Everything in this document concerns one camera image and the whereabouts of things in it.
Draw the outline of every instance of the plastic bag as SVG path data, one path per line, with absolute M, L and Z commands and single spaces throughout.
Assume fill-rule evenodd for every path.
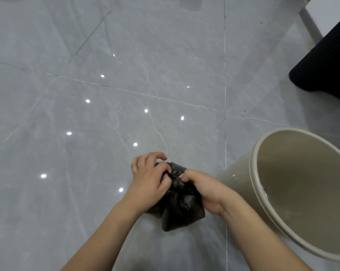
M 175 163 L 168 163 L 172 169 L 165 171 L 161 177 L 167 174 L 172 180 L 172 185 L 161 200 L 151 207 L 146 213 L 161 218 L 161 227 L 164 231 L 170 231 L 188 226 L 205 217 L 205 210 L 201 195 L 191 182 L 182 182 L 179 176 L 186 168 Z

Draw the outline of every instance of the right hand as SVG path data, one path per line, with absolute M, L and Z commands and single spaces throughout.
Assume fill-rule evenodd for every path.
M 180 175 L 183 182 L 192 182 L 203 197 L 203 205 L 210 213 L 222 216 L 224 213 L 223 202 L 230 193 L 235 192 L 219 182 L 213 176 L 193 169 L 186 169 Z

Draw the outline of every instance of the trash can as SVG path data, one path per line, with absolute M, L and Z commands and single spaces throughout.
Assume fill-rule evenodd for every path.
M 280 128 L 217 178 L 272 228 L 308 252 L 340 260 L 340 150 L 305 130 Z

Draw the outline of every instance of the forearm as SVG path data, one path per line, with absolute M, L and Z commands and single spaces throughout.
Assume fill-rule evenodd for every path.
M 311 270 L 239 194 L 229 190 L 222 206 L 222 217 L 252 271 Z
M 128 232 L 139 216 L 123 202 L 117 203 L 62 271 L 111 270 Z

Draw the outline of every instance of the hand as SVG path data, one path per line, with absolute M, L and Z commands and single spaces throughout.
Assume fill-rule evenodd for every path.
M 191 181 L 203 197 L 203 205 L 210 213 L 222 216 L 224 212 L 223 202 L 229 192 L 234 192 L 226 185 L 219 182 L 213 176 L 193 169 L 186 169 L 180 175 L 183 182 Z
M 157 166 L 157 159 L 163 162 Z M 170 166 L 164 162 L 167 159 L 162 152 L 150 152 L 133 159 L 131 170 L 133 181 L 122 201 L 141 215 L 153 207 L 168 191 L 172 181 L 168 175 L 160 179 L 165 170 L 171 173 Z

